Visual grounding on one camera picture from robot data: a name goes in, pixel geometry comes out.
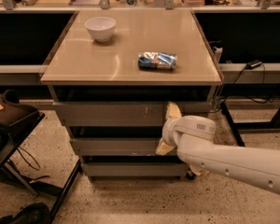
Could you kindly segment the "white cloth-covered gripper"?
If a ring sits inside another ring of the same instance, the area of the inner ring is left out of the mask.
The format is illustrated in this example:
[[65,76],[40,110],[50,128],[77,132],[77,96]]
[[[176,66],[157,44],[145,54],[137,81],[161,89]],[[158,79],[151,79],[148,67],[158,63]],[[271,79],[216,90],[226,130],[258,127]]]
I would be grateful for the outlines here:
[[162,138],[156,148],[157,155],[165,156],[175,149],[175,126],[181,117],[182,114],[178,105],[174,102],[169,102],[166,110],[168,120],[165,121],[162,128]]

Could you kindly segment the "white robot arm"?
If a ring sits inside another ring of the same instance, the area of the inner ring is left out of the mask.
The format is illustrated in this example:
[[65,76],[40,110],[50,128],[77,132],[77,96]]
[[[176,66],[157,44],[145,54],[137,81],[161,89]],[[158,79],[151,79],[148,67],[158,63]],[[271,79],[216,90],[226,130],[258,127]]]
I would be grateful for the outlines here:
[[166,106],[158,155],[171,150],[190,167],[206,170],[280,195],[280,150],[216,145],[216,124],[200,116],[184,116],[178,104]]

